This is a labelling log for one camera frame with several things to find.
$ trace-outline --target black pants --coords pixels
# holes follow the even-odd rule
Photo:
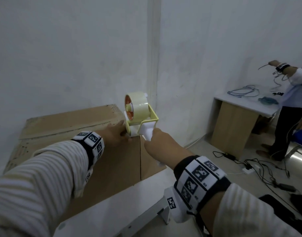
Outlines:
[[[283,106],[275,130],[275,143],[269,154],[275,160],[283,160],[290,144],[293,131],[302,119],[302,108]]]

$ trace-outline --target striped sleeve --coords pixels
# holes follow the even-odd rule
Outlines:
[[[234,236],[302,236],[274,214],[274,209],[237,184],[225,192],[217,211],[214,237]]]
[[[0,236],[52,236],[71,198],[82,196],[85,149],[63,141],[0,177]]]

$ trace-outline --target standing person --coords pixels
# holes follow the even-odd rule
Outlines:
[[[281,99],[281,111],[275,130],[275,143],[262,144],[268,151],[257,150],[262,157],[281,161],[284,159],[293,131],[302,120],[302,68],[292,67],[277,60],[268,63],[289,79],[290,86]]]
[[[70,200],[82,196],[104,146],[116,147],[128,141],[121,135],[124,131],[123,121],[96,133],[82,131],[72,140],[36,151],[31,159],[1,176],[0,236],[52,236]],[[183,183],[190,191],[183,188],[179,194],[192,201],[176,202],[172,211],[184,215],[188,215],[186,210],[197,212],[214,237],[301,237],[274,214],[270,205],[231,183],[210,160],[181,147],[169,134],[155,128],[151,141],[144,146],[154,159],[174,170],[176,191]],[[168,203],[175,205],[173,196],[169,199]]]

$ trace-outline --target white wall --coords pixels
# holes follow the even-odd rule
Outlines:
[[[26,119],[146,91],[147,0],[0,0],[0,166]]]
[[[216,93],[302,66],[302,0],[162,0],[160,35],[158,126],[185,145],[212,131]]]

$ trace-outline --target brown shoe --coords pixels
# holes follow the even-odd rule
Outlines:
[[[271,145],[261,144],[261,147],[265,148],[266,150],[269,150],[269,148],[271,147]]]
[[[257,150],[257,151],[256,151],[256,154],[258,154],[258,155],[261,156],[261,157],[271,159],[271,155],[268,154],[268,152],[266,152],[266,151]]]

